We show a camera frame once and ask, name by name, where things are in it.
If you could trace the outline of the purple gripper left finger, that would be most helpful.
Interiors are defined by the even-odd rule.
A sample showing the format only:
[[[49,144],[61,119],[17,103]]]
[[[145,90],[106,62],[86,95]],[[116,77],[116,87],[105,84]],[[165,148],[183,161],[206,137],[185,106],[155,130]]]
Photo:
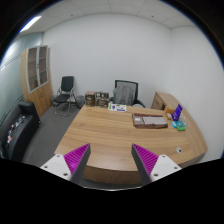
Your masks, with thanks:
[[[86,144],[65,155],[55,154],[41,166],[41,169],[78,184],[82,178],[90,154],[90,144]]]

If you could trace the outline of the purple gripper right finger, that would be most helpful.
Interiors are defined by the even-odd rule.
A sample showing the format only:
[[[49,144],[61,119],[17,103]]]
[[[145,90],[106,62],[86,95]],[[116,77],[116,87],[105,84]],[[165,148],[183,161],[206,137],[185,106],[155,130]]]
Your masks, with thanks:
[[[132,145],[131,154],[137,166],[143,186],[181,169],[181,167],[167,155],[156,155],[137,144]]]

